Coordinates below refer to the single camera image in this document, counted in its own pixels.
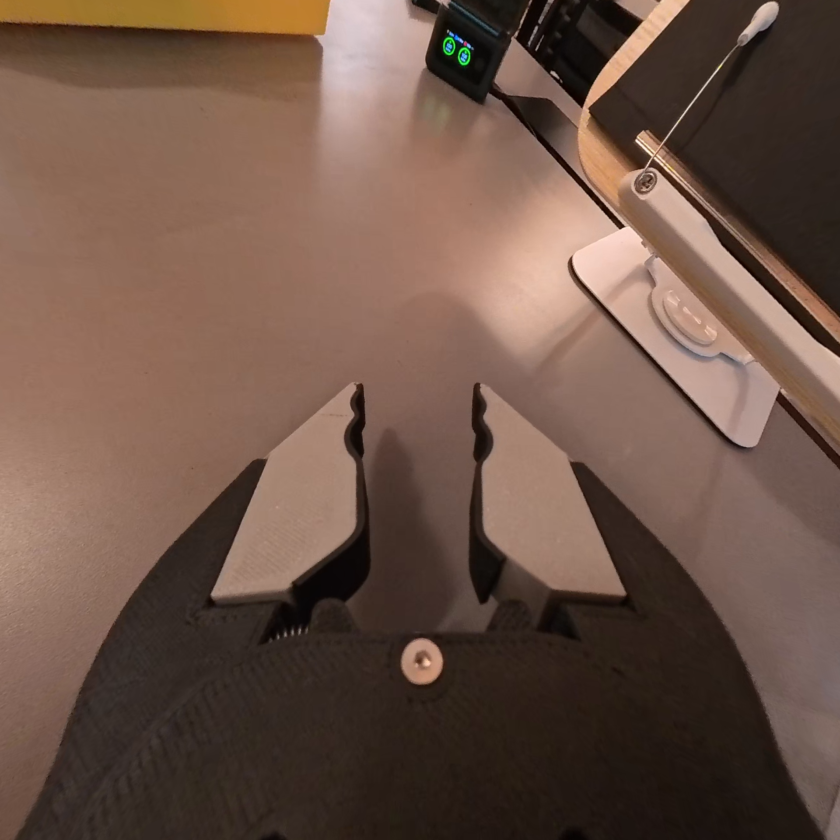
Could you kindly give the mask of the black smartwatch green display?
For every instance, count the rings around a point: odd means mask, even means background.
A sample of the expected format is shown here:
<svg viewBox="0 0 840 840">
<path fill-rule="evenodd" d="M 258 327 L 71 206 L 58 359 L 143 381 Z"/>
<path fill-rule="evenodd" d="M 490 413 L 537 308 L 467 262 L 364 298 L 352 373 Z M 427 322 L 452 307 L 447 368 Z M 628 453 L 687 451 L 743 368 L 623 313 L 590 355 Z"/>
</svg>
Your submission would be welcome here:
<svg viewBox="0 0 840 840">
<path fill-rule="evenodd" d="M 511 34 L 486 20 L 467 2 L 441 3 L 426 52 L 426 67 L 440 80 L 484 104 Z"/>
</svg>

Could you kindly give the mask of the yellow plastic bin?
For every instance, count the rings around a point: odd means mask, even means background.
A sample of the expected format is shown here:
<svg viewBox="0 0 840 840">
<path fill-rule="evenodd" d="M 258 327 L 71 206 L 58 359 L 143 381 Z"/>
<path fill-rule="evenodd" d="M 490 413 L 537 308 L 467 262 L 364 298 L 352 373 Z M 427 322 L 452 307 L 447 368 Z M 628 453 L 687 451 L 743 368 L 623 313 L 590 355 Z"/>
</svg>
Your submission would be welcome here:
<svg viewBox="0 0 840 840">
<path fill-rule="evenodd" d="M 2 1 L 3 23 L 323 35 L 330 1 Z"/>
</svg>

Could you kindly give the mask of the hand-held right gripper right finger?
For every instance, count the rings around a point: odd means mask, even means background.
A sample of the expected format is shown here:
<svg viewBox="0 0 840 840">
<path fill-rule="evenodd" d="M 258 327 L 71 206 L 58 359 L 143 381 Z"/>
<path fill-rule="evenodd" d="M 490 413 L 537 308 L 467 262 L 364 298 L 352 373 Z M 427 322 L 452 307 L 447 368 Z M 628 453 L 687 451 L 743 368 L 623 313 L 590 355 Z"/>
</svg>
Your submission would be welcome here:
<svg viewBox="0 0 840 840">
<path fill-rule="evenodd" d="M 569 456 L 488 385 L 472 392 L 469 578 L 480 604 L 520 602 L 536 625 L 564 603 L 627 592 Z"/>
</svg>

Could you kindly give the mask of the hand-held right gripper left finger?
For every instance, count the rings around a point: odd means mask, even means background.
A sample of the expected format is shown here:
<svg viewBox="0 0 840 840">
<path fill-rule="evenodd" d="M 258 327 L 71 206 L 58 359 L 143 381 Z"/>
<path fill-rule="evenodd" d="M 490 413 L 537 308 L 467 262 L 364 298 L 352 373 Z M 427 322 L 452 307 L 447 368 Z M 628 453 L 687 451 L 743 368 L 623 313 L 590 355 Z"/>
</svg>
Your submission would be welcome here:
<svg viewBox="0 0 840 840">
<path fill-rule="evenodd" d="M 371 566 L 364 420 L 352 382 L 269 452 L 214 604 L 312 606 L 360 589 Z"/>
</svg>

